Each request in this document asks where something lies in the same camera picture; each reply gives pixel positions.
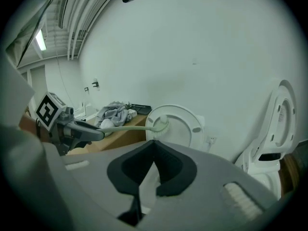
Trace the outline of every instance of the pile of clothes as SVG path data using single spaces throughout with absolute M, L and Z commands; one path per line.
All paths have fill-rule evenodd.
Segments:
M 112 102 L 96 115 L 94 125 L 99 128 L 121 127 L 132 119 L 124 103 Z

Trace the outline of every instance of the ceiling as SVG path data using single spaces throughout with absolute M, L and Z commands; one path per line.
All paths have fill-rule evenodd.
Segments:
M 42 33 L 47 49 L 41 51 L 34 39 L 18 68 L 56 56 L 67 56 L 68 60 L 77 58 L 94 21 L 108 2 L 53 0 L 42 18 Z

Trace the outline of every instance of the ceiling light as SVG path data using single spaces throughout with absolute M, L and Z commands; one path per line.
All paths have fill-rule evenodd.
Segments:
M 36 35 L 35 39 L 37 40 L 38 46 L 40 48 L 41 51 L 45 51 L 46 50 L 46 44 L 43 38 L 43 33 L 42 30 L 40 30 L 38 32 L 38 34 Z

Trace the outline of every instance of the toilet seat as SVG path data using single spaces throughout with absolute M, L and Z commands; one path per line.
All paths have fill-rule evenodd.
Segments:
M 145 122 L 147 127 L 153 127 L 162 115 L 167 115 L 170 128 L 166 134 L 155 137 L 151 131 L 146 131 L 146 139 L 159 139 L 200 150 L 204 141 L 204 121 L 189 109 L 175 105 L 166 104 L 152 110 Z
M 296 129 L 296 103 L 291 84 L 280 81 L 272 91 L 259 135 L 235 164 L 263 183 L 279 199 L 279 160 L 292 148 Z

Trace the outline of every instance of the wire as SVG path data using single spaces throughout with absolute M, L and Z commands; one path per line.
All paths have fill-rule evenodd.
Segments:
M 73 101 L 71 100 L 71 97 L 68 95 L 66 86 L 65 86 L 65 84 L 64 84 L 63 77 L 62 77 L 62 73 L 61 73 L 61 68 L 60 68 L 60 63 L 59 63 L 59 56 L 58 56 L 58 50 L 57 50 L 57 40 L 56 40 L 56 37 L 57 37 L 57 33 L 56 33 L 56 15 L 57 15 L 57 13 L 58 13 L 58 8 L 59 8 L 59 6 L 57 5 L 56 13 L 54 13 L 54 24 L 53 24 L 53 30 L 54 30 L 54 45 L 55 45 L 55 47 L 56 47 L 57 63 L 58 63 L 58 68 L 59 68 L 59 72 L 60 72 L 60 77 L 61 77 L 61 80 L 62 80 L 64 89 L 65 89 L 65 91 L 66 91 L 66 94 L 67 94 L 69 100 L 70 100 L 71 103 L 72 103 L 72 106 L 73 106 L 74 109 L 75 109 L 74 103 L 73 103 Z

